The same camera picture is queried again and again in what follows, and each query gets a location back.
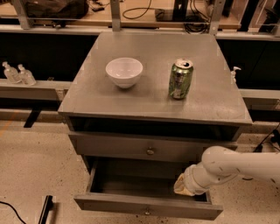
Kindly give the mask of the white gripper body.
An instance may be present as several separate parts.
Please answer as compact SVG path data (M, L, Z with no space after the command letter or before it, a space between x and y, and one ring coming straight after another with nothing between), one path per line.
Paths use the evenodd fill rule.
M184 184L191 195L201 195L209 189L209 174L203 164L192 164L185 169Z

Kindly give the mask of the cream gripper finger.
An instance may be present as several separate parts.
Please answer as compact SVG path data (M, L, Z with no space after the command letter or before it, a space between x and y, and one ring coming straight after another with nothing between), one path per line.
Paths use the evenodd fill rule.
M195 193L190 192L190 191L188 191L187 189L185 189L185 190L183 190L183 191L175 191L175 190L174 190L174 192L175 192L176 194L179 194L179 195L185 195L185 196L191 196L191 197L195 195Z
M176 180L173 190L175 193L186 193L187 189L184 184L184 174L181 173Z

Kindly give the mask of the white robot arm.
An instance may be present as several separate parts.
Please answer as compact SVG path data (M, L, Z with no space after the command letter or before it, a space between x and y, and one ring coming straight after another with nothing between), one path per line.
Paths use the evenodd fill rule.
M176 180L176 194L201 195L239 175L280 185L279 152L238 152L221 146L207 148L201 161L192 164Z

